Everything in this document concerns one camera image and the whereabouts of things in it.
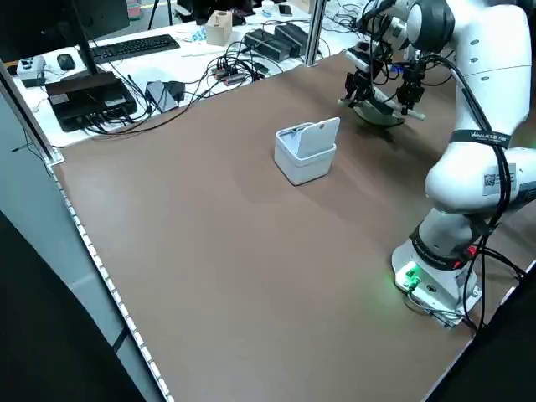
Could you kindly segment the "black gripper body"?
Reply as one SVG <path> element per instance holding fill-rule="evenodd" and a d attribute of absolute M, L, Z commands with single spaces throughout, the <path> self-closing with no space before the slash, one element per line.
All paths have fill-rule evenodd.
<path fill-rule="evenodd" d="M 414 62 L 403 68 L 402 91 L 423 90 L 422 80 L 425 78 L 426 63 Z"/>
<path fill-rule="evenodd" d="M 356 73 L 355 82 L 357 85 L 363 85 L 365 80 L 369 80 L 370 84 L 374 83 L 382 64 L 379 61 L 379 56 L 376 52 L 376 45 L 370 42 L 359 41 L 355 46 Z"/>

